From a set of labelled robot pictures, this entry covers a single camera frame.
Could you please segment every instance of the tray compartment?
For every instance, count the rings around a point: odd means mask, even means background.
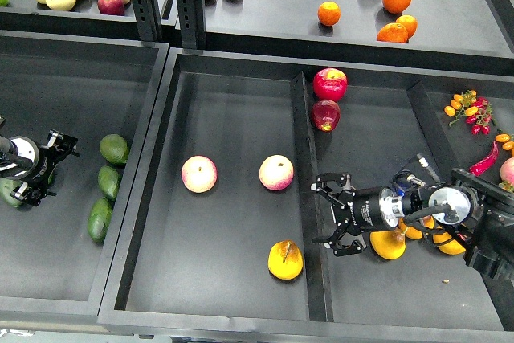
[[[296,164],[289,81],[184,71],[176,88],[125,309],[307,320],[305,274],[284,283],[267,270],[274,243],[304,249],[298,181],[272,193],[258,179],[272,154]],[[205,194],[180,175],[196,154],[218,168]]]
[[[0,273],[0,312],[96,316],[145,136],[141,116],[149,119],[165,45],[143,48],[94,39],[6,35],[0,38],[1,110],[6,118],[2,135],[46,144],[48,130],[56,129],[79,138],[80,158],[57,165],[51,187],[57,195],[40,206],[15,209],[1,202],[5,267]],[[79,58],[84,52],[97,61]],[[107,162],[98,145],[109,133],[126,138],[133,153],[102,246],[88,236],[88,216],[102,197],[97,174]]]
[[[341,20],[334,27],[323,27],[316,12],[326,1],[208,0],[206,30],[282,38],[297,35],[306,44],[327,40],[380,46],[378,31],[398,17],[384,11],[381,0],[332,0],[341,7]],[[486,0],[413,0],[403,14],[415,16],[419,23],[416,35],[405,45],[408,49],[512,54],[510,39],[502,34]]]

